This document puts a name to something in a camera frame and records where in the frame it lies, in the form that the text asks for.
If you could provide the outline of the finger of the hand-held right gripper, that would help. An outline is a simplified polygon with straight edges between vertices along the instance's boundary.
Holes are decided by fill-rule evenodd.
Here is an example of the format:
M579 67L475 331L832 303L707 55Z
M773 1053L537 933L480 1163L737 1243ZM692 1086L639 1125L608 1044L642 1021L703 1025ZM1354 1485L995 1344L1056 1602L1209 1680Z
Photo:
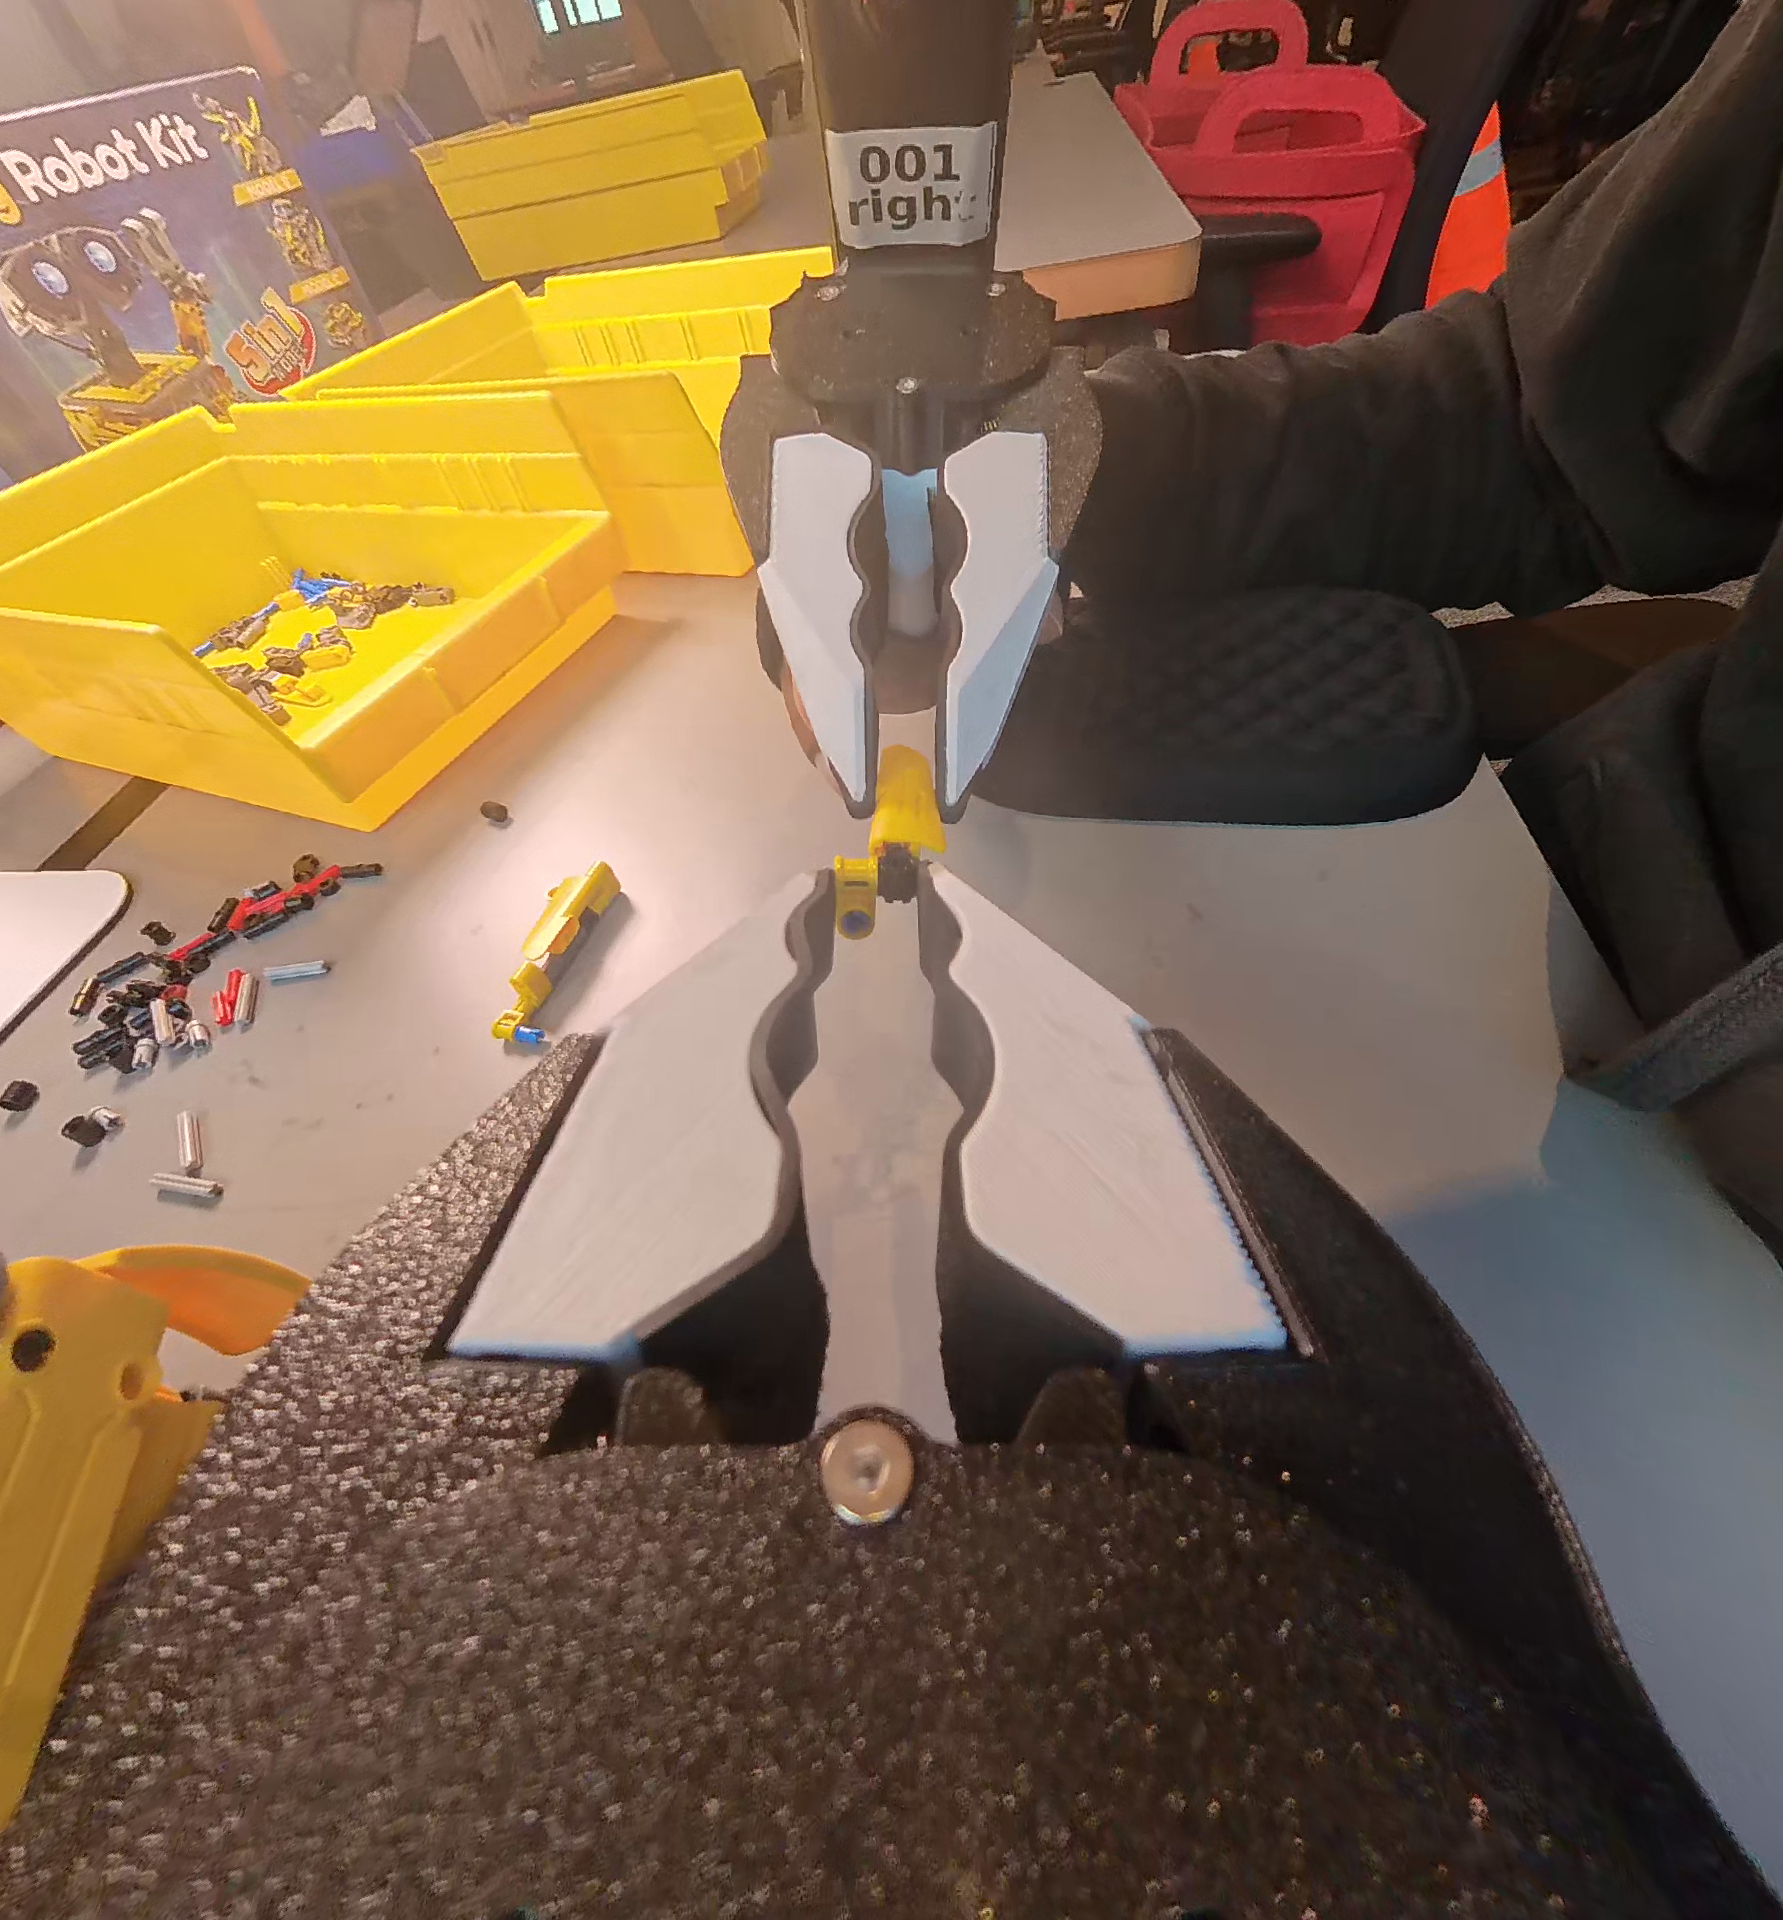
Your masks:
M883 633L883 496L876 462L832 435L769 446L763 604L849 813L876 803L876 670Z
M960 817L998 745L1060 583L1045 472L1045 435L982 435L940 465L948 652L931 768L944 817Z

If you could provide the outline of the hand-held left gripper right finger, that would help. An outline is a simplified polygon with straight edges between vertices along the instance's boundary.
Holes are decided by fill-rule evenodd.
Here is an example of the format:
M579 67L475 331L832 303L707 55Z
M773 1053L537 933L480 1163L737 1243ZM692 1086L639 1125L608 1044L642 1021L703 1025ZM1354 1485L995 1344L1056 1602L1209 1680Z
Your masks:
M927 980L974 1249L1127 1357L1285 1351L1147 1021L952 873L927 873Z

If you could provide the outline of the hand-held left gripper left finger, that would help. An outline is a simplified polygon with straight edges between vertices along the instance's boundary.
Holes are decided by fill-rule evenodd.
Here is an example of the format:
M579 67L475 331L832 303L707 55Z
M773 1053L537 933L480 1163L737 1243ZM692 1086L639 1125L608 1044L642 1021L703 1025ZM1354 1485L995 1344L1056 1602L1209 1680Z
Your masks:
M519 1178L450 1357L639 1364L782 1243L799 1205L791 1095L817 1064L832 879L804 873L603 1032Z

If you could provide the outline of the yellow wedge panel piece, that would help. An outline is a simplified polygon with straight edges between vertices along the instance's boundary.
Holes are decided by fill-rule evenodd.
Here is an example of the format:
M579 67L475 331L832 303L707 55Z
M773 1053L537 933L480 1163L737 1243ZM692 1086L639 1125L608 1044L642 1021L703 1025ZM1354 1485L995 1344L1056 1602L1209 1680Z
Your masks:
M867 855L883 852L940 855L948 848L931 763L912 745L883 745L876 763L876 813Z

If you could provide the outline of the yellow beam assembly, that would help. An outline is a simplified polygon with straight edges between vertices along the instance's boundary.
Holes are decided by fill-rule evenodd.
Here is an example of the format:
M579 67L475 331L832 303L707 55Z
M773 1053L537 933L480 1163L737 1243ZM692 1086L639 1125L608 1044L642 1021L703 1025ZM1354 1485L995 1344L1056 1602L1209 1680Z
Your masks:
M512 1019L505 1025L529 1025L537 1009L549 1000L555 980L561 973L561 963L579 946L591 919L600 919L621 896L621 880L608 861L595 861L591 867L561 879L539 919L519 946L519 967L512 973Z

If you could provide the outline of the yellow tracked toy robot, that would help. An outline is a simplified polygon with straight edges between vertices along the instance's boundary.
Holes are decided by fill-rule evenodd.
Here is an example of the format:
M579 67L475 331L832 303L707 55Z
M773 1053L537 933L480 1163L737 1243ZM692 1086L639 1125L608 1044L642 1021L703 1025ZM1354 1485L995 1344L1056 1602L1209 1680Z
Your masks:
M139 1552L222 1409L161 1382L161 1333L246 1357L305 1287L191 1243L0 1258L0 1830L93 1594Z

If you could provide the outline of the yellow parts bin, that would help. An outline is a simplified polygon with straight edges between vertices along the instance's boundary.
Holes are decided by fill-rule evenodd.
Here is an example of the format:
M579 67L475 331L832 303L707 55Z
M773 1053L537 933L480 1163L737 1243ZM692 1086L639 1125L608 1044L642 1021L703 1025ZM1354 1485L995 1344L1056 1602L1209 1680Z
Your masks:
M714 243L765 185L746 74L657 84L416 148L475 275L545 275Z
M375 830L619 607L624 551L545 483L579 462L439 450L398 403L183 414L0 496L0 720L31 745L324 828ZM332 705L254 715L191 652L292 569L446 583L383 618Z
M305 374L287 397L321 403L416 400L450 416L439 450L579 462L545 483L555 507L603 507L639 575L753 569L717 439L746 356L769 354L769 311L832 270L831 245L515 281L375 350Z

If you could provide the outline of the person's right forearm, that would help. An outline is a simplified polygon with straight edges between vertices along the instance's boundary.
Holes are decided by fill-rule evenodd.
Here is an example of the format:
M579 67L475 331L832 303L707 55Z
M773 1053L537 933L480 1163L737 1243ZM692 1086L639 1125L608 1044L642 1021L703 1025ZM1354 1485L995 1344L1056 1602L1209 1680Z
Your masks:
M1766 514L1612 479L1635 400L1729 338L1713 284L1755 275L1766 191L1713 154L1622 154L1515 228L1486 293L1327 350L1121 354L1091 391L1103 456L1067 546L1080 598L1158 604L1237 588L1376 588L1427 607L1549 614L1599 588L1705 594L1757 569Z

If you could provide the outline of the small grey side table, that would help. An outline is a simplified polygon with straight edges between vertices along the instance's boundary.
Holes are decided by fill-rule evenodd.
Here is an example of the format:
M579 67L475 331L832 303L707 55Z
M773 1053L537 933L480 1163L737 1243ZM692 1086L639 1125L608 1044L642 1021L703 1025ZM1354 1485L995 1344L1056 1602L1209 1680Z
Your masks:
M995 270L1060 324L1190 303L1198 220L1094 77L1019 67L998 158Z

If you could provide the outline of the red fuel canister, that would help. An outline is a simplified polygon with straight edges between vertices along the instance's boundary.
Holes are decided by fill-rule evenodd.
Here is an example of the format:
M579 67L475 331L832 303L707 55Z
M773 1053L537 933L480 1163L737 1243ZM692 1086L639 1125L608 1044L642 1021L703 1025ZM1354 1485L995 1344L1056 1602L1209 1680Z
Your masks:
M1297 5L1190 5L1115 106L1195 214L1311 218L1322 264L1383 281L1427 119L1376 67L1311 62Z

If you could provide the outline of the pile of small building parts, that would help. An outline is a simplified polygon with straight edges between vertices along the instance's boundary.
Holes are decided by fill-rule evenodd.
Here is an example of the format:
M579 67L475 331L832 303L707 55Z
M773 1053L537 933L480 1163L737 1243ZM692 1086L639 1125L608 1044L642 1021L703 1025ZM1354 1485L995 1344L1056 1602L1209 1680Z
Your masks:
M0 1243L327 1249L405 1157L410 865L282 834L145 896L0 1044Z

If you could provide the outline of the mixed plastic connector pieces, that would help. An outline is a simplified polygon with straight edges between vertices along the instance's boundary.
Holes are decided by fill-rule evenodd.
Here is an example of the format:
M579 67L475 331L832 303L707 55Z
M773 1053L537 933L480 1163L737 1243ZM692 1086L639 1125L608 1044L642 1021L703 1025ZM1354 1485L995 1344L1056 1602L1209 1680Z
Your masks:
M446 583L363 583L336 569L292 569L270 604L216 628L191 662L254 715L291 728L296 713L332 705L327 673L347 670L359 638L383 618L450 607Z

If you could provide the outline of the orange object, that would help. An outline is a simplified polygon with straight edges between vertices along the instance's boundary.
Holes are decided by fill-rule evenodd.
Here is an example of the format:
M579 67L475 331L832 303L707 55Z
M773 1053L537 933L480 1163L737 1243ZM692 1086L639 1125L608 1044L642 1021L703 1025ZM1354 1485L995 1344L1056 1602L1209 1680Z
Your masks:
M1427 281L1427 306L1491 290L1508 272L1508 240L1509 185L1500 158L1500 115L1495 103L1447 206Z

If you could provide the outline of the robot kit cardboard box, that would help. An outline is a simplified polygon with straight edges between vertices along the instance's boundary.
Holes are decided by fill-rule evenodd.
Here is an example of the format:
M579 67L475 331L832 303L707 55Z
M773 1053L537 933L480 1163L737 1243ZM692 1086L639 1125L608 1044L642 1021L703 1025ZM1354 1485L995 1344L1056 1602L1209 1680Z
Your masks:
M375 343L296 158L242 62L0 115L0 491Z

